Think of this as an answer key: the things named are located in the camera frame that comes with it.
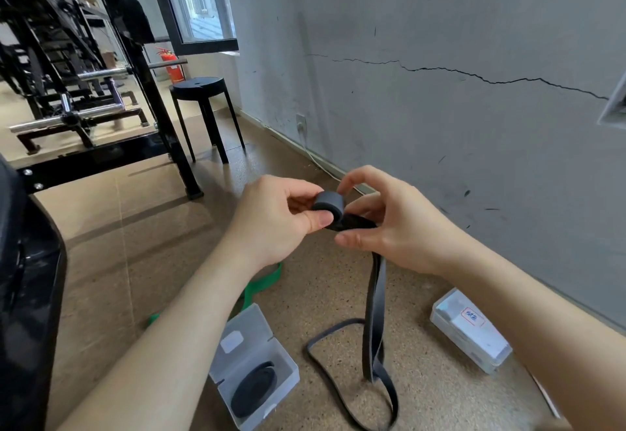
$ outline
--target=plastic box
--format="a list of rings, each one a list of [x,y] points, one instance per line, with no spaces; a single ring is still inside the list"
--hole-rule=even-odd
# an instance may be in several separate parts
[[[431,321],[485,373],[494,373],[512,351],[496,327],[457,288],[434,303]]]
[[[277,375],[274,392],[253,414],[235,417],[231,400],[241,380],[257,365],[271,361]],[[300,381],[298,366],[274,337],[261,309],[251,305],[226,323],[208,372],[238,429],[258,426]]]

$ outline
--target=fire extinguisher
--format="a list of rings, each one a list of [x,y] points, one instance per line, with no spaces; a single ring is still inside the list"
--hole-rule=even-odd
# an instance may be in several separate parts
[[[174,52],[172,52],[171,50],[161,47],[157,48],[159,50],[158,54],[161,55],[161,59],[163,61],[178,60],[178,57],[176,57],[176,55],[174,55]],[[167,74],[170,75],[170,80],[172,83],[178,83],[179,81],[183,81],[185,79],[185,75],[183,75],[183,71],[180,69],[180,65],[166,66],[165,69],[167,70]]]

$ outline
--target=window frame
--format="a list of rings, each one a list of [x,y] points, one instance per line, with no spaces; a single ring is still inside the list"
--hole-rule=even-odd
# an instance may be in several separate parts
[[[163,16],[165,29],[170,36],[171,46],[176,55],[196,55],[201,53],[234,52],[239,50],[237,38],[184,42],[171,0],[156,0]]]

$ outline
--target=open plastic box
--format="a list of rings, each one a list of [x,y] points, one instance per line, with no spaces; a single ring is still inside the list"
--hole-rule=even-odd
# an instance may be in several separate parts
[[[512,351],[496,327],[457,288],[434,303],[431,321],[485,373],[494,373]]]
[[[274,363],[276,388],[253,414],[239,419],[231,409],[233,394],[241,380],[263,362]],[[226,323],[208,374],[217,384],[217,390],[235,425],[242,431],[250,431],[258,426],[300,381],[298,366],[274,337],[256,304]]]

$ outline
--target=stool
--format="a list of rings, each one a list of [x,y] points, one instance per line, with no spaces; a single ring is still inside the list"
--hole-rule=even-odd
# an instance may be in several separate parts
[[[229,158],[226,156],[226,150],[224,149],[222,137],[217,129],[217,122],[215,122],[215,115],[211,109],[211,103],[208,101],[208,98],[211,96],[216,96],[221,93],[224,94],[226,102],[229,104],[229,109],[231,110],[231,116],[235,123],[235,127],[237,128],[237,135],[239,135],[241,147],[245,151],[246,146],[244,144],[244,138],[241,136],[239,123],[237,122],[237,115],[233,109],[231,97],[229,96],[229,90],[226,88],[226,82],[223,78],[217,78],[215,76],[201,76],[181,81],[180,83],[176,83],[170,87],[171,99],[174,102],[176,114],[180,120],[180,126],[183,128],[183,134],[185,135],[185,140],[189,146],[193,162],[195,162],[195,156],[193,154],[192,143],[189,140],[189,135],[187,134],[187,128],[185,126],[185,121],[183,120],[183,115],[180,114],[178,100],[198,102],[200,105],[200,112],[202,113],[202,119],[204,119],[204,124],[207,126],[208,138],[211,140],[212,145],[217,146],[220,158],[222,158],[222,163],[228,164]]]

